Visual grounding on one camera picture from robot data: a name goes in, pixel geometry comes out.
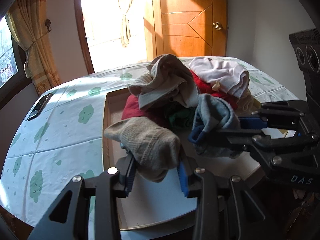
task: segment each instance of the window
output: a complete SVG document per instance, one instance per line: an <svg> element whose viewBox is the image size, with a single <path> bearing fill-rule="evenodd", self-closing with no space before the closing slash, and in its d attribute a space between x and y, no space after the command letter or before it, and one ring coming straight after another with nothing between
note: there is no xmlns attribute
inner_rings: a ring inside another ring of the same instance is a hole
<svg viewBox="0 0 320 240"><path fill-rule="evenodd" d="M7 22L3 17L0 21L0 87L6 83L15 73L17 64L14 59L11 33Z"/></svg>
<svg viewBox="0 0 320 240"><path fill-rule="evenodd" d="M0 21L0 110L32 81L23 69L26 54L12 38L3 17Z"/></svg>

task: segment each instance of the wooden door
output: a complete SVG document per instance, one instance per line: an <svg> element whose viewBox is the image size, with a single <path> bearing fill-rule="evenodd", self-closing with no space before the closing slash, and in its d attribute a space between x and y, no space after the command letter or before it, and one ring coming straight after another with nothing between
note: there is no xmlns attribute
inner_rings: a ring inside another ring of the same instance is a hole
<svg viewBox="0 0 320 240"><path fill-rule="evenodd" d="M227 0L152 0L156 55L224 56ZM221 30L213 27L222 25Z"/></svg>

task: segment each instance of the white garment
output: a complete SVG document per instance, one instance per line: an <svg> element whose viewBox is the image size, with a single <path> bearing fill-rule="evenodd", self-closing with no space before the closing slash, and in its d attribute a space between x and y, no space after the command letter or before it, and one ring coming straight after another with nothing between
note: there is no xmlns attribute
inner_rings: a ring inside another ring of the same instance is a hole
<svg viewBox="0 0 320 240"><path fill-rule="evenodd" d="M189 68L215 89L240 99L249 86L249 72L236 61L195 57Z"/></svg>

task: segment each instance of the smartphone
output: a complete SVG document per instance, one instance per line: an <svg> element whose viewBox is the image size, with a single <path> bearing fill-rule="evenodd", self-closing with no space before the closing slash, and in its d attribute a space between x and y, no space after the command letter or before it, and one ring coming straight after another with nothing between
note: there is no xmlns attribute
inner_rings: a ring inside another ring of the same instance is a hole
<svg viewBox="0 0 320 240"><path fill-rule="evenodd" d="M49 99L53 96L52 93L49 93L43 97L40 98L39 102L35 105L35 107L32 109L31 114L28 117L28 121L36 118L41 113L44 106L47 104Z"/></svg>

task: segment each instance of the door knob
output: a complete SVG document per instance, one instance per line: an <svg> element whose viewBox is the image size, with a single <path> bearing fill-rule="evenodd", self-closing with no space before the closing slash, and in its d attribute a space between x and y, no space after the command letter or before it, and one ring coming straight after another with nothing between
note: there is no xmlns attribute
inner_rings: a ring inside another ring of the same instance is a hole
<svg viewBox="0 0 320 240"><path fill-rule="evenodd" d="M220 31L222 29L222 24L219 22L213 23L212 25L217 31Z"/></svg>

